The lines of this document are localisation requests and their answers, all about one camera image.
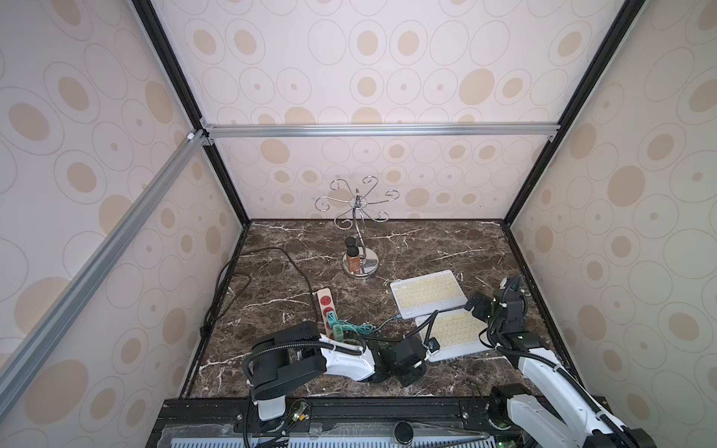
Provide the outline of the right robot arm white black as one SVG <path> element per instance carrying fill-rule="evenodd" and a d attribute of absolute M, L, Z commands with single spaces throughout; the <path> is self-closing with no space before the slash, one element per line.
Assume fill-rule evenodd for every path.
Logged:
<path fill-rule="evenodd" d="M 527 301 L 519 287 L 499 296 L 477 292 L 464 305 L 487 324 L 487 345 L 541 391 L 546 409 L 520 384 L 495 386 L 485 414 L 496 429 L 518 427 L 541 447 L 654 447 L 643 429 L 630 429 L 591 396 L 541 337 L 527 329 Z"/>

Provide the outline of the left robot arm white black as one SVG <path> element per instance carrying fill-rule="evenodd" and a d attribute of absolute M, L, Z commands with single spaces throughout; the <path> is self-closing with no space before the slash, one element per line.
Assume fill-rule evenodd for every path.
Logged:
<path fill-rule="evenodd" d="M 405 388 L 411 386 L 426 373 L 429 356 L 441 349 L 432 328 L 429 321 L 400 339 L 351 345 L 303 322 L 257 340 L 242 369 L 259 419 L 268 422 L 284 416 L 287 395 L 325 374 L 368 384 L 395 378 Z"/>

